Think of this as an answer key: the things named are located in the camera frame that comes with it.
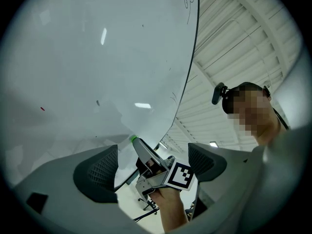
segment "neck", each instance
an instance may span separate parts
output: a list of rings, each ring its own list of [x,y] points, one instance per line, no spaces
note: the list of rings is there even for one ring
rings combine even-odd
[[[281,124],[276,117],[274,121],[270,122],[263,131],[254,135],[259,145],[267,145],[273,140],[279,133],[286,131],[285,127]]]

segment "black textured grip pad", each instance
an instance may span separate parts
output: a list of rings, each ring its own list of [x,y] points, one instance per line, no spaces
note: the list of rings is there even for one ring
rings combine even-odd
[[[199,182],[215,179],[227,166],[224,157],[194,143],[189,143],[189,164]]]
[[[95,202],[117,203],[117,195],[114,193],[115,174],[118,169],[117,152],[117,145],[113,145],[75,168],[75,185]]]

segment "ceiling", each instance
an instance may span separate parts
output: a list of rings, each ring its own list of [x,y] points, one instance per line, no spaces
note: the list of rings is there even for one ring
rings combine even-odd
[[[227,119],[221,103],[212,105],[215,85],[229,88],[245,81],[273,94],[272,105],[287,119],[274,100],[295,62],[302,37],[279,0],[200,0],[197,42],[191,71],[174,123],[162,143],[186,152],[189,142],[252,151],[257,145]]]

